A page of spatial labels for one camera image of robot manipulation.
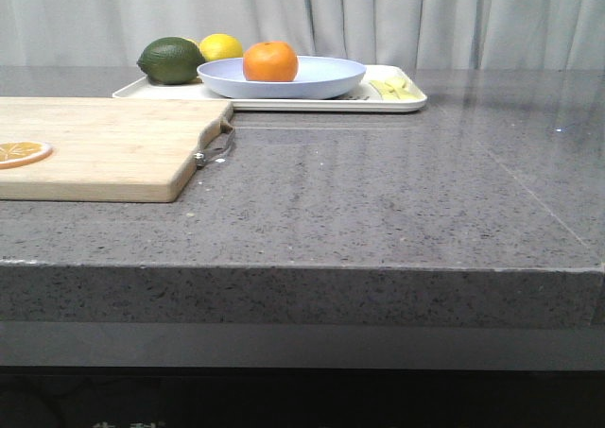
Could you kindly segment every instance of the bowl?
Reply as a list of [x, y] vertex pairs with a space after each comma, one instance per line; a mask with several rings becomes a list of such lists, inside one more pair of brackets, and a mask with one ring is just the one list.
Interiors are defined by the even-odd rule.
[[248, 81], [243, 59], [210, 61], [198, 67], [203, 83], [217, 94], [236, 99], [329, 99], [359, 84], [366, 66], [340, 58], [299, 56], [292, 81]]

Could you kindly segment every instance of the wooden cutting board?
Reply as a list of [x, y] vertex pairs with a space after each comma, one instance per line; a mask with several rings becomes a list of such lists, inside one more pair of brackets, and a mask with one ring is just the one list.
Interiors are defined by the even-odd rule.
[[0, 143], [53, 152], [0, 169], [0, 199], [169, 202], [196, 171], [193, 155], [233, 115], [229, 100], [0, 97]]

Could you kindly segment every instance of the orange slice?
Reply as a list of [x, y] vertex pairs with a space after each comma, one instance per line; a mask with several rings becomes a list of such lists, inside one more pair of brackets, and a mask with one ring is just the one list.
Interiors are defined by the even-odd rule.
[[51, 152], [53, 147], [43, 142], [0, 143], [0, 169], [41, 161]]

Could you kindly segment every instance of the orange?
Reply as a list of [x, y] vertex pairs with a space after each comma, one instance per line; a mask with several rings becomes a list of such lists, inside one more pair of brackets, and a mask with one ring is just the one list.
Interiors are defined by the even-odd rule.
[[283, 41], [256, 43], [244, 52], [246, 80], [292, 81], [298, 72], [296, 52]]
[[42, 142], [0, 143], [0, 169], [40, 161], [52, 150], [51, 145]]

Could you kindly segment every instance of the lime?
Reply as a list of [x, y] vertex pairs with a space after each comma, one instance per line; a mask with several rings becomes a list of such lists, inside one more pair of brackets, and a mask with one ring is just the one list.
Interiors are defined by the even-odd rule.
[[150, 43], [136, 61], [149, 78], [165, 85], [187, 83], [198, 76], [204, 57], [198, 46], [185, 38], [161, 38]]
[[211, 34], [199, 43], [199, 51], [207, 61], [241, 58], [244, 48], [241, 42], [229, 34]]

